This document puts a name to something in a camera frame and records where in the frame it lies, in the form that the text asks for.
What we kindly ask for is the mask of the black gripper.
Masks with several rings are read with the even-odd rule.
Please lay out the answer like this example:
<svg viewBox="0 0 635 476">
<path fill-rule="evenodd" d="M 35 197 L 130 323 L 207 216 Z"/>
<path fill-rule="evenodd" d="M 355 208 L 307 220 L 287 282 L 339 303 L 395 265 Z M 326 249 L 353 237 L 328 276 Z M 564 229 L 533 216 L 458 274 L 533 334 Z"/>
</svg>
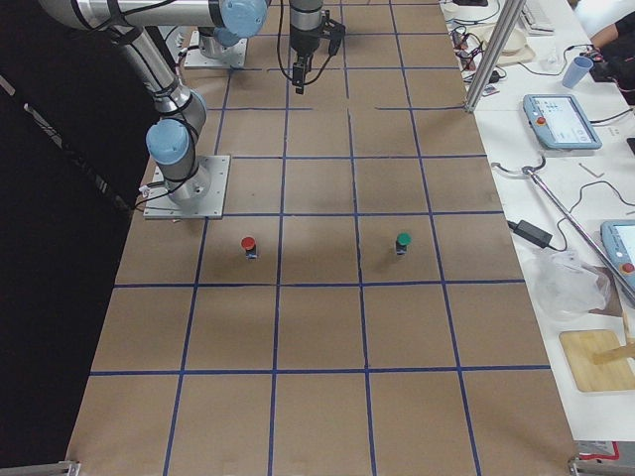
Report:
<svg viewBox="0 0 635 476">
<path fill-rule="evenodd" d="M 312 48 L 294 49 L 296 55 L 292 66 L 292 85 L 297 94 L 305 93 L 307 75 L 312 71 L 314 50 Z"/>
</svg>

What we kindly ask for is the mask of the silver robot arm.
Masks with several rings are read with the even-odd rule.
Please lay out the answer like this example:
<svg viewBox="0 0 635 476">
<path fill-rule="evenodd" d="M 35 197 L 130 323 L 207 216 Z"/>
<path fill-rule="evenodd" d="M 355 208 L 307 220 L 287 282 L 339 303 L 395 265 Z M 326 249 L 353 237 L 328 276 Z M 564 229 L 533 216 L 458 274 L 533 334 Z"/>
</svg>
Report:
<svg viewBox="0 0 635 476">
<path fill-rule="evenodd" d="M 198 205 L 211 176 L 196 155 L 206 121 L 202 97 L 183 84 L 152 39 L 160 26 L 207 28 L 222 46 L 232 47 L 261 30 L 267 1 L 42 1 L 46 13 L 81 33 L 103 32 L 123 49 L 160 114 L 146 134 L 151 157 L 163 175 L 163 197 L 180 209 Z"/>
<path fill-rule="evenodd" d="M 227 60 L 243 39 L 255 36 L 267 19 L 268 1 L 219 1 L 210 6 L 211 27 L 199 27 L 198 50 L 212 60 Z M 296 52 L 292 72 L 284 77 L 298 94 L 314 83 L 308 79 L 313 57 L 322 40 L 328 41 L 328 58 L 337 55 L 345 27 L 330 18 L 321 1 L 291 1 L 290 46 Z"/>
</svg>

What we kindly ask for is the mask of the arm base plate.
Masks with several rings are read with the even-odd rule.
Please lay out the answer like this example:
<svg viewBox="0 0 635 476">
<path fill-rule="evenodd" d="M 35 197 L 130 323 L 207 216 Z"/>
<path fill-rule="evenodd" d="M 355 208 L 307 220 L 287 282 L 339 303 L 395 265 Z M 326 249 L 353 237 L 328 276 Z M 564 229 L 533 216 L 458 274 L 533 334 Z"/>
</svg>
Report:
<svg viewBox="0 0 635 476">
<path fill-rule="evenodd" d="M 171 182 L 166 188 L 163 171 L 155 166 L 153 181 L 158 181 L 160 185 L 150 190 L 150 200 L 143 203 L 146 219 L 222 217 L 231 157 L 197 156 L 196 159 L 196 174 L 169 195 L 167 191 L 176 188 L 177 184 Z"/>
<path fill-rule="evenodd" d="M 231 47 L 223 46 L 214 36 L 194 31 L 186 53 L 184 66 L 188 69 L 242 68 L 246 59 L 247 40 Z"/>
</svg>

